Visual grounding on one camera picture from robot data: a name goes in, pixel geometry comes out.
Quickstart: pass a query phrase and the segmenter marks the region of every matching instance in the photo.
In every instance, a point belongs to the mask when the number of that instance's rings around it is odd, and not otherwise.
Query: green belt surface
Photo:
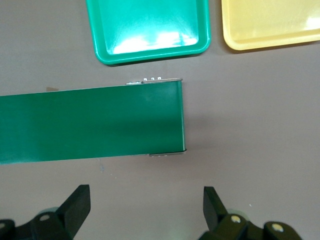
[[[180,80],[0,96],[0,164],[185,150]]]

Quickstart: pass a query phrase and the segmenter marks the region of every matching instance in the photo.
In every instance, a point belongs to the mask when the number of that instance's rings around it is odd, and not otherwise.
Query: black clamp
[[[199,240],[302,240],[283,222],[269,221],[261,229],[238,214],[229,214],[211,186],[204,187],[203,213],[209,231]]]
[[[41,213],[18,227],[11,219],[0,219],[0,240],[72,240],[90,208],[89,185],[80,185],[55,212]]]

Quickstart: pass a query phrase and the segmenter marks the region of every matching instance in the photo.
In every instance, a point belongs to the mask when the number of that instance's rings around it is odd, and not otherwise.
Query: yellow tray
[[[235,50],[320,40],[320,0],[222,0],[223,36]]]

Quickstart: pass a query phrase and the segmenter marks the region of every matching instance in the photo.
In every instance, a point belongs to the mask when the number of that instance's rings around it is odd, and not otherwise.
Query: gray table
[[[95,57],[85,1],[0,1],[0,95],[183,78],[187,153],[0,166],[0,219],[20,225],[90,184],[77,240],[196,240],[203,186],[262,227],[320,236],[320,43],[236,53],[211,0],[202,55],[109,67]]]

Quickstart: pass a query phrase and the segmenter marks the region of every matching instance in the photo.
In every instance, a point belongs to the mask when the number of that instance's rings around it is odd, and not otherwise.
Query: green tray
[[[185,150],[180,80],[0,97],[0,164]]]
[[[86,0],[104,64],[199,54],[211,39],[208,0]]]

